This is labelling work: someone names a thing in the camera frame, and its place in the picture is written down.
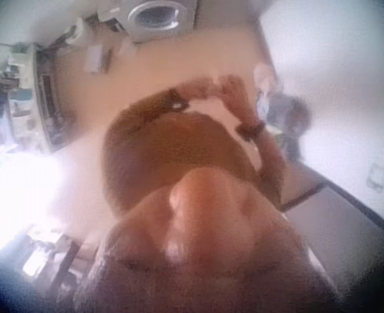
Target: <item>floor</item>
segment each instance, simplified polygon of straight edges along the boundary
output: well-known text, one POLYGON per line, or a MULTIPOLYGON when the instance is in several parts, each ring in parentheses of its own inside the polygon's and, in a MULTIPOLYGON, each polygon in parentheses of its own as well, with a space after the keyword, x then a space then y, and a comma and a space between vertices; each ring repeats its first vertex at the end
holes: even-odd
MULTIPOLYGON (((118 51, 124 35, 99 27, 95 37, 97 43, 112 50, 106 74, 83 71, 85 50, 56 60, 57 98, 65 111, 74 114, 77 123, 71 134, 75 140, 55 154, 64 179, 50 206, 50 215, 69 235, 92 245, 115 222, 102 195, 100 171, 102 139, 112 119, 130 103, 198 76, 238 74, 245 81, 250 99, 255 100, 252 71, 258 62, 266 62, 251 26, 199 30, 180 38, 148 42, 122 55, 118 51)), ((238 121, 220 102, 201 101, 192 107, 224 123, 236 137, 233 129, 238 121)), ((247 143, 243 145, 258 167, 256 150, 247 143)), ((299 172, 292 167, 288 177, 298 176, 299 172)), ((317 183, 304 174, 299 176, 304 183, 288 183, 288 198, 317 183)))

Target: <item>appliance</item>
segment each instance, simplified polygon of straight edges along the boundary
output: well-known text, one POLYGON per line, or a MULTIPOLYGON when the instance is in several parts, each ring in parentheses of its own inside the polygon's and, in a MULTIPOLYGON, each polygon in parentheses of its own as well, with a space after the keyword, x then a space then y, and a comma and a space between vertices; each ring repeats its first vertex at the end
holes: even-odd
POLYGON ((120 0, 108 12, 114 12, 133 42, 145 42, 193 30, 197 4, 198 0, 120 0))

